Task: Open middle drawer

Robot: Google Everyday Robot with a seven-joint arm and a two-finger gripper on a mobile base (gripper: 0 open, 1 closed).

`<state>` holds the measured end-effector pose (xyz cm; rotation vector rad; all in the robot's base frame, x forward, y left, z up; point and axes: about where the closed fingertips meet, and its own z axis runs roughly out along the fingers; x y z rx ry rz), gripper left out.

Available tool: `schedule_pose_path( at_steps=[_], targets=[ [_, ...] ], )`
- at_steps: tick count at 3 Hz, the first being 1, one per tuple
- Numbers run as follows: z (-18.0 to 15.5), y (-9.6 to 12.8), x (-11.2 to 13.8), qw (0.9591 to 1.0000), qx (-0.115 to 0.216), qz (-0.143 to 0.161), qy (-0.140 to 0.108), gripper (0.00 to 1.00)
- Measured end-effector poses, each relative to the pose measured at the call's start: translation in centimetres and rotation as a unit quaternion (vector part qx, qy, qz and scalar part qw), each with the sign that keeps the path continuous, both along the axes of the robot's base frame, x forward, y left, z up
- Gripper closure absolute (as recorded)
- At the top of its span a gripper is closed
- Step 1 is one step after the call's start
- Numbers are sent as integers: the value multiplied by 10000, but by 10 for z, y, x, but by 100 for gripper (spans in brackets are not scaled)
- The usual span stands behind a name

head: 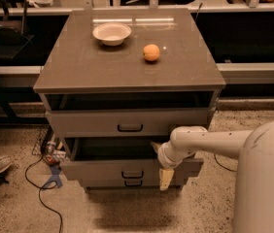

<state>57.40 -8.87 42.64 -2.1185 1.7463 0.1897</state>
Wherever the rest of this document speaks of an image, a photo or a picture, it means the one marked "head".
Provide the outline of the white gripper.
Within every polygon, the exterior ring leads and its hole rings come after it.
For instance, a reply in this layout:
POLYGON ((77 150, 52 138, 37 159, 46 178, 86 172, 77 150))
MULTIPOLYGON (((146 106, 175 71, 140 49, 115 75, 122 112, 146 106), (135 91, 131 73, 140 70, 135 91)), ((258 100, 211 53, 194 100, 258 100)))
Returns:
POLYGON ((184 157, 170 142, 163 144, 151 142, 151 146, 157 153, 158 161, 163 167, 159 170, 159 189, 164 191, 171 184, 174 176, 173 169, 182 163, 184 157))

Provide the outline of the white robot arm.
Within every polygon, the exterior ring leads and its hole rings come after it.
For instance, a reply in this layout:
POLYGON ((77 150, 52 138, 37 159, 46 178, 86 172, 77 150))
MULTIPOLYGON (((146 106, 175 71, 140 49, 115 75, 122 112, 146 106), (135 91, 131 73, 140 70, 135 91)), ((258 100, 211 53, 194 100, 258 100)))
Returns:
POLYGON ((233 233, 274 233, 274 121, 243 131, 181 126, 168 142, 152 147, 161 164, 162 190, 169 187, 174 169, 200 150, 236 159, 233 233))

